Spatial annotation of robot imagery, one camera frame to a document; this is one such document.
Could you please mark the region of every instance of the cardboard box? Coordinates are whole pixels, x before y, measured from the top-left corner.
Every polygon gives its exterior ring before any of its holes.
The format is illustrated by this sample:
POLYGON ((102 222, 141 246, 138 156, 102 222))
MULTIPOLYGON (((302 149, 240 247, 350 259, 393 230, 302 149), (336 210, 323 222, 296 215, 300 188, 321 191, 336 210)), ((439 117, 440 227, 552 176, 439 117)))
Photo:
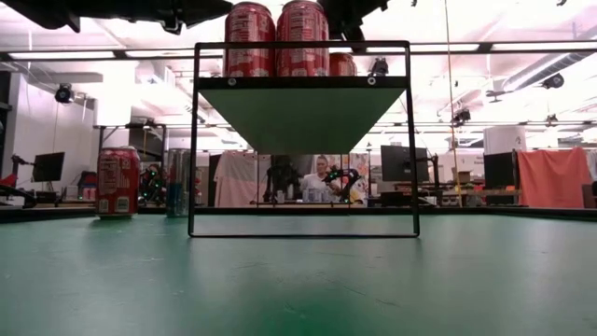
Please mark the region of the cardboard box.
MULTIPOLYGON (((452 168, 451 169, 451 174, 452 174, 452 177, 454 179, 454 182, 456 182, 456 168, 452 168)), ((458 172, 458 178, 460 179, 460 183, 461 184, 470 182, 471 181, 470 171, 468 171, 468 172, 458 172)))

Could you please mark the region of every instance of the white cloth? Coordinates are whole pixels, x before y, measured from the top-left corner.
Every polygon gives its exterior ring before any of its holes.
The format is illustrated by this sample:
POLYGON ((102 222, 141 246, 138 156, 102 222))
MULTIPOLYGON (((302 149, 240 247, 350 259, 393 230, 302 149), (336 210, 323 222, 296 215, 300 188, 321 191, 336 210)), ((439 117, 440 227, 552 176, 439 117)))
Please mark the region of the white cloth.
POLYGON ((251 202, 261 201, 260 195, 263 195, 267 187, 268 168, 270 168, 270 157, 259 156, 259 177, 257 177, 256 155, 235 151, 224 152, 215 169, 214 181, 217 182, 215 207, 254 206, 251 202))
POLYGON ((590 177, 597 181, 597 150, 587 152, 587 164, 589 165, 590 177))

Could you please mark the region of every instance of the security camera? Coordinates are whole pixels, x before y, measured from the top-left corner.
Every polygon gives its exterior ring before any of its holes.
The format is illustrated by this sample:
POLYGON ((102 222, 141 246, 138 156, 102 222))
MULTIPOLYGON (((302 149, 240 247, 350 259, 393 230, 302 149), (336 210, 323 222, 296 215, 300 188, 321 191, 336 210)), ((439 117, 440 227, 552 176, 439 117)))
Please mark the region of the security camera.
POLYGON ((547 122, 546 126, 548 127, 555 127, 555 125, 553 125, 553 122, 558 122, 558 117, 556 117, 555 114, 552 115, 548 115, 548 117, 545 119, 545 121, 547 122))
POLYGON ((56 91, 54 99, 56 102, 62 104, 71 104, 75 101, 75 93, 72 90, 72 84, 61 84, 60 88, 56 91))
POLYGON ((465 124, 465 122, 467 122, 469 120, 470 120, 470 110, 467 107, 464 107, 454 114, 454 118, 452 118, 451 123, 455 127, 460 127, 460 126, 463 126, 465 124))
POLYGON ((384 77, 390 73, 390 68, 388 66, 388 62, 385 60, 385 57, 378 57, 375 59, 375 63, 371 66, 371 70, 369 71, 369 75, 371 77, 384 77))
POLYGON ((548 79, 544 80, 541 83, 541 86, 545 89, 559 89, 563 86, 563 76, 560 74, 556 74, 548 79))

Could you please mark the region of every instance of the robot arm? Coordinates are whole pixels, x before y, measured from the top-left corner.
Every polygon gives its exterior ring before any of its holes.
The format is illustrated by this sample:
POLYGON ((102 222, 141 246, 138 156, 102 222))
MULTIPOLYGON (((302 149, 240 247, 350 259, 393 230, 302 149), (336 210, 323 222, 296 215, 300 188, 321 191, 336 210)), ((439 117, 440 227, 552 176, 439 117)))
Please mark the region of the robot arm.
POLYGON ((348 202, 350 201, 351 188, 353 187, 354 183, 361 178, 361 175, 356 171, 356 169, 338 169, 338 167, 333 166, 329 173, 327 173, 327 176, 323 179, 323 182, 331 183, 333 180, 343 177, 348 177, 348 183, 340 192, 340 201, 348 202))

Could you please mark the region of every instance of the ceiling pipe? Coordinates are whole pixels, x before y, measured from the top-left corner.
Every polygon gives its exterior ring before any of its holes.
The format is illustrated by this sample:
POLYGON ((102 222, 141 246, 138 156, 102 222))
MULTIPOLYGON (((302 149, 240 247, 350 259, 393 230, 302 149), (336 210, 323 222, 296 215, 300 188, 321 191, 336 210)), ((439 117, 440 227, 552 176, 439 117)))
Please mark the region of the ceiling pipe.
MULTIPOLYGON (((597 26, 590 28, 578 39, 595 39, 597 37, 597 26)), ((563 69, 576 64, 594 52, 572 52, 566 54, 551 54, 523 69, 516 75, 507 78, 503 84, 503 91, 518 91, 531 86, 541 80, 551 77, 563 69)))

